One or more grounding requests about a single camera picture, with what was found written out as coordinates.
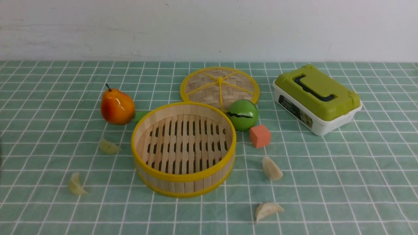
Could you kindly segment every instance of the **black handle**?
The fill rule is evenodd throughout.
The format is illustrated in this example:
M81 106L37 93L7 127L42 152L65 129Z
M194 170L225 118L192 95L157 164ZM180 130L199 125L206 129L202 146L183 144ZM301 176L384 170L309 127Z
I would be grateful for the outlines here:
M299 86L301 86L302 87L302 89L304 90L304 91L306 91L306 92L309 92L309 93L311 93L313 96L315 96L318 100L321 100L321 101L325 101L325 102L327 102L327 101L330 101L330 100L332 100L332 99L334 99L335 98L335 96L334 95L329 95L329 96L327 96L327 97L321 97L321 96L319 96L317 93L315 93L313 90L311 90L311 89L309 89L307 86L305 86L305 85L303 85L302 83L301 83L301 79L302 78L304 78L304 77L306 77L305 75L302 75L302 76L299 76L299 77L297 77L297 78L295 78L295 82L299 85Z

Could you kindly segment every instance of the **green lid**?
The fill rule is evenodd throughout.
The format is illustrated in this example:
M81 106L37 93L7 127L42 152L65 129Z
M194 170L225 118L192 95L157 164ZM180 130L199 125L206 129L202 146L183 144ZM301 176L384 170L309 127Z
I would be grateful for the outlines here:
M275 84L324 121L331 121L360 106L356 92L311 64L279 75Z

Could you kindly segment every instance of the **green block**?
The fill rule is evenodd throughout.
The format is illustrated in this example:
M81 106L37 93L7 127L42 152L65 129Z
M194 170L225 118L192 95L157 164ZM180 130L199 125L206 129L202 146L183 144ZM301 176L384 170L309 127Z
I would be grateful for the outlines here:
M137 111L135 113L135 122L138 123L139 121L141 121L141 119L147 115L147 113L151 112L151 110L148 111Z

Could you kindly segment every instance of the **orange cube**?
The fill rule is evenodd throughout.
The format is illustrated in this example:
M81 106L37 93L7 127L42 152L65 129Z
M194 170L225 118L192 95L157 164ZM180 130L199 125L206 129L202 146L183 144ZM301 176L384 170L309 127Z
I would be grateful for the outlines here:
M250 128L250 140L255 148L261 148L270 144L271 133L265 125Z

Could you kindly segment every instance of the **woven bamboo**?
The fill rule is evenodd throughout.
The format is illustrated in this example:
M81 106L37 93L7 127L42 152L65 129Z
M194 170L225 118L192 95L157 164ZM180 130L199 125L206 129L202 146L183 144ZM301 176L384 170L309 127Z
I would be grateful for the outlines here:
M219 110L179 102L148 113L132 136L135 167L144 183L169 197L194 197L218 187L235 160L236 135Z
M260 89L248 74L227 67L210 67L188 75L180 87L183 101L200 102L226 112L236 100L257 104Z

